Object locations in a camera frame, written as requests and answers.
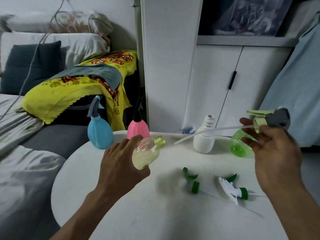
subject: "table top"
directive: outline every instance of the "table top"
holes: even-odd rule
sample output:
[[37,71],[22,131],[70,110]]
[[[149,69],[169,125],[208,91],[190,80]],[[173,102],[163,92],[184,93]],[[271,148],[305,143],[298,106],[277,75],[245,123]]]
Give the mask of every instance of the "table top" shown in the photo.
[[[150,165],[151,175],[122,197],[105,215],[91,240],[107,239],[288,239],[268,198],[231,202],[217,183],[218,177],[238,174],[234,185],[263,194],[254,171],[254,159],[229,152],[227,137],[216,137],[209,154],[197,153],[192,139],[179,145],[182,134],[162,135],[166,146]],[[114,141],[126,131],[114,132]],[[76,150],[59,171],[51,193],[53,215],[60,226],[79,209],[99,177],[104,150],[90,142]],[[198,173],[200,192],[191,194],[180,185],[182,168]]]

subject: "shelf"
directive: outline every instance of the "shelf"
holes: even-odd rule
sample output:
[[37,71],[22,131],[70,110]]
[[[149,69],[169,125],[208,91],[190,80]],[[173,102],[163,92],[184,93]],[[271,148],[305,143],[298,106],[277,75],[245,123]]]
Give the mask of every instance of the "shelf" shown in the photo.
[[198,35],[197,44],[295,47],[299,40],[291,37]]

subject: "hand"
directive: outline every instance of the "hand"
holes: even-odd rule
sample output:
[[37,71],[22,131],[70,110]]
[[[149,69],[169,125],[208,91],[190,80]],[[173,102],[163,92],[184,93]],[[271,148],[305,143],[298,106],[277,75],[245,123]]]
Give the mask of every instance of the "hand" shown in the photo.
[[103,155],[98,184],[95,190],[117,201],[150,175],[149,167],[138,170],[132,163],[132,154],[142,136],[124,139],[107,149]]
[[[246,118],[241,118],[240,122],[253,124]],[[294,138],[282,128],[262,125],[260,130],[263,133],[257,134],[253,128],[243,129],[258,141],[244,137],[243,142],[255,154],[255,171],[261,189],[268,195],[303,186],[301,150]]]

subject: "white wall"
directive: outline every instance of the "white wall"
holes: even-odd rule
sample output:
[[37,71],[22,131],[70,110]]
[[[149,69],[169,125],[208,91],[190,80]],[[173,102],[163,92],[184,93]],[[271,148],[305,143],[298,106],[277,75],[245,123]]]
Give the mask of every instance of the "white wall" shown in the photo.
[[[62,0],[0,0],[0,13],[19,14],[30,11],[56,11]],[[94,10],[105,14],[111,21],[114,32],[111,41],[114,50],[137,49],[134,0],[70,0],[77,11]],[[65,1],[63,11],[70,11]]]
[[182,128],[202,0],[141,0],[150,131]]

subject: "yellow floral towel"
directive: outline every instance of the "yellow floral towel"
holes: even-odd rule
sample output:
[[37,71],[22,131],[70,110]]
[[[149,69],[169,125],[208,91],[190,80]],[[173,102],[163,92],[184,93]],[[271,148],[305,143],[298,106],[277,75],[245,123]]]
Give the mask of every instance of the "yellow floral towel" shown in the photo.
[[94,65],[100,62],[118,69],[121,73],[122,81],[114,93],[110,91],[107,84],[90,74],[78,77],[62,77],[46,80],[35,86],[25,95],[22,107],[46,124],[50,124],[80,98],[87,95],[104,94],[108,122],[112,130],[125,130],[122,121],[123,111],[131,105],[126,96],[124,80],[126,76],[132,75],[137,69],[137,51],[114,51],[101,58],[84,61],[80,65]]

